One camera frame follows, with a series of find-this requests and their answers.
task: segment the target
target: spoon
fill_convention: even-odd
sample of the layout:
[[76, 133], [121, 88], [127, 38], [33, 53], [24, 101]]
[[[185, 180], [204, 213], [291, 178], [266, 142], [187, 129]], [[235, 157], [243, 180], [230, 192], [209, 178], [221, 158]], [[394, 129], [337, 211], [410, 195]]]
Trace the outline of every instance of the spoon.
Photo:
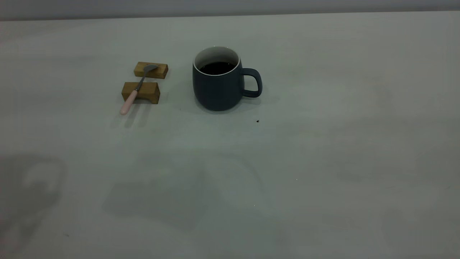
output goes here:
[[142, 82], [145, 79], [145, 76], [147, 75], [147, 72], [152, 71], [153, 69], [157, 68], [157, 65], [147, 65], [144, 67], [144, 76], [142, 77], [141, 81], [139, 82], [138, 86], [136, 89], [134, 89], [131, 94], [129, 95], [128, 99], [126, 99], [125, 103], [120, 109], [120, 114], [121, 115], [126, 115], [129, 112], [129, 108], [131, 108], [132, 102], [134, 102], [134, 99], [136, 99], [136, 96], [138, 95], [139, 89], [141, 89]]

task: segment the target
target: coffee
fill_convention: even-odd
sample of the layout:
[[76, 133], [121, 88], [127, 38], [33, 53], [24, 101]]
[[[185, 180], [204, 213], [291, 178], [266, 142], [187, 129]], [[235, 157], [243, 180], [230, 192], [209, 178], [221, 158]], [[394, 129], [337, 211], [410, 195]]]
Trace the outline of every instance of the coffee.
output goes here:
[[200, 68], [200, 71], [208, 75], [216, 76], [225, 74], [234, 68], [235, 65], [227, 62], [215, 62]]

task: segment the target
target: spoon handle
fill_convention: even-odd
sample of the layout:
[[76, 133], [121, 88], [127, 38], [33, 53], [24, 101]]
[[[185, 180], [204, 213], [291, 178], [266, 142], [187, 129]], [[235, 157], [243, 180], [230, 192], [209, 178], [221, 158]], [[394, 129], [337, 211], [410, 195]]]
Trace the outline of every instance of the spoon handle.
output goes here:
[[129, 108], [131, 108], [132, 102], [134, 102], [134, 99], [136, 99], [136, 96], [138, 95], [138, 92], [136, 90], [133, 90], [131, 94], [129, 95], [128, 99], [126, 99], [125, 103], [120, 109], [120, 114], [121, 115], [126, 115], [129, 112]]

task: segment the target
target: mug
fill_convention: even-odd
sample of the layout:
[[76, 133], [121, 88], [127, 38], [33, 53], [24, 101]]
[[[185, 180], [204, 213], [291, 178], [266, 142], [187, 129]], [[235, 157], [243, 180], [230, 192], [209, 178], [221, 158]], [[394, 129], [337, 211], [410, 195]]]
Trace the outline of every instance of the mug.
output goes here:
[[[222, 73], [209, 73], [204, 69], [205, 66], [212, 68], [215, 63], [225, 66], [215, 70]], [[243, 76], [254, 77], [258, 90], [245, 90]], [[224, 111], [237, 105], [243, 96], [259, 97], [262, 93], [262, 79], [257, 70], [243, 68], [235, 51], [227, 47], [210, 47], [199, 52], [193, 60], [193, 91], [206, 109]]]

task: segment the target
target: table surface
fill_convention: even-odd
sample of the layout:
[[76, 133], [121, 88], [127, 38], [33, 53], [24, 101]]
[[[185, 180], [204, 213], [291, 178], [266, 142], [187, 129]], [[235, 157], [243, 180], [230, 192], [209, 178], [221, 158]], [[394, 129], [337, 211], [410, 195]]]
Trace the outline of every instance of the table surface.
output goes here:
[[[0, 35], [0, 257], [460, 256], [460, 12], [1, 22]], [[192, 59], [212, 45], [260, 72], [259, 98], [197, 104]], [[160, 102], [123, 117], [138, 61], [170, 70], [146, 80]]]

